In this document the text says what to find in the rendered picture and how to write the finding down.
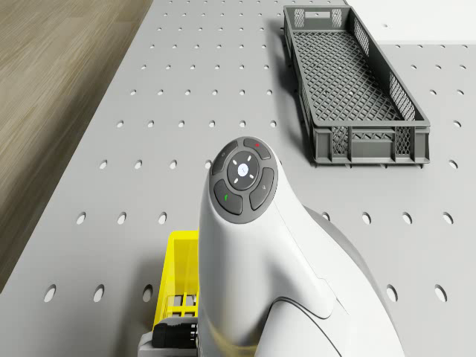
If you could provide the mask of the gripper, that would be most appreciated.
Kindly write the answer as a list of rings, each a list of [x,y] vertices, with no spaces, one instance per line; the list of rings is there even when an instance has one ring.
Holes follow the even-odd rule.
[[[198,357],[196,321],[161,321],[141,336],[138,357]]]

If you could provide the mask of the yellow basket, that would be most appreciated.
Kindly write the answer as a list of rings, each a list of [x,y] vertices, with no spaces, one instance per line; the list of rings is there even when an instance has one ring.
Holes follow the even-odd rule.
[[[171,317],[196,317],[199,305],[198,231],[170,234],[154,324]]]

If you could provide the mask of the dark grey basket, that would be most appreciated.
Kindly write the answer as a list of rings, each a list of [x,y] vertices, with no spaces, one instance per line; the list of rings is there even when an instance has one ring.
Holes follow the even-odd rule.
[[[354,9],[286,5],[283,14],[315,162],[429,163],[430,121]]]

